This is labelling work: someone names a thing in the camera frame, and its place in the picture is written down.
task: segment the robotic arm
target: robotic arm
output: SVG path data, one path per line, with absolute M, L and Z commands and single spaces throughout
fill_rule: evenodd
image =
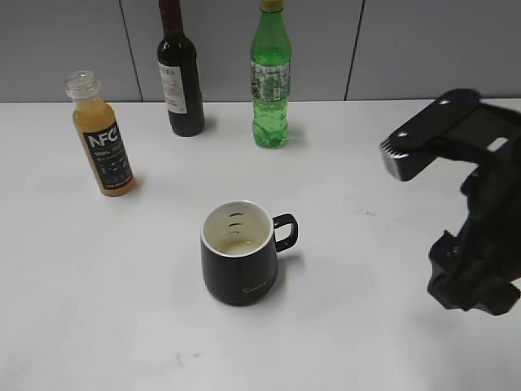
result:
M 495 141 L 504 143 L 494 149 Z M 437 157 L 478 165 L 462 184 L 468 218 L 431 248 L 427 290 L 446 309 L 508 312 L 521 297 L 521 114 L 480 102 L 473 90 L 451 90 L 380 145 L 389 173 L 401 181 Z

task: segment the dark red wine bottle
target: dark red wine bottle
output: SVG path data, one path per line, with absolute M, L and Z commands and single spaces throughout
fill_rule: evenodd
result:
M 204 127 L 197 52 L 182 26 L 179 0 L 160 0 L 164 38 L 157 48 L 170 125 L 179 136 L 195 136 Z

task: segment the wall seam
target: wall seam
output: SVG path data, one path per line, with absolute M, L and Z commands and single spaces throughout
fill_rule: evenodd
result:
M 132 45 L 130 45 L 129 30 L 127 29 L 127 20 L 125 18 L 125 13 L 123 12 L 123 4 L 121 4 L 121 0 L 118 0 L 118 3 L 120 4 L 121 18 L 123 18 L 123 27 L 125 28 L 125 36 L 127 37 L 127 44 L 129 46 L 130 59 L 132 60 L 132 67 L 134 68 L 134 76 L 136 77 L 136 84 L 138 85 L 139 98 L 143 102 L 143 93 L 141 91 L 141 84 L 139 83 L 138 68 L 136 67 L 134 53 L 132 52 Z
M 352 69 L 355 64 L 355 57 L 357 56 L 358 38 L 360 37 L 361 22 L 364 17 L 364 10 L 366 8 L 366 0 L 361 0 L 360 16 L 358 17 L 357 35 L 355 36 L 355 44 L 352 46 L 351 63 L 349 65 L 348 82 L 345 86 L 344 100 L 348 100 L 349 85 L 351 84 Z

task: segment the green plastic bottle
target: green plastic bottle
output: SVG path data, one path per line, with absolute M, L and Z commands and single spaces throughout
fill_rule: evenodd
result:
M 291 43 L 282 20 L 283 0 L 262 0 L 262 17 L 253 38 L 253 137 L 257 145 L 282 147 L 287 141 Z

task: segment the wine label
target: wine label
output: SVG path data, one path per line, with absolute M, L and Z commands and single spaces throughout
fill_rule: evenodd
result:
M 105 189 L 119 189 L 132 180 L 132 170 L 117 123 L 99 132 L 84 133 L 83 137 Z
M 252 95 L 265 102 L 277 102 L 290 96 L 291 65 L 265 67 L 252 61 Z
M 160 65 L 161 82 L 163 83 L 164 101 L 170 112 L 187 114 L 185 91 L 182 86 L 181 68 Z

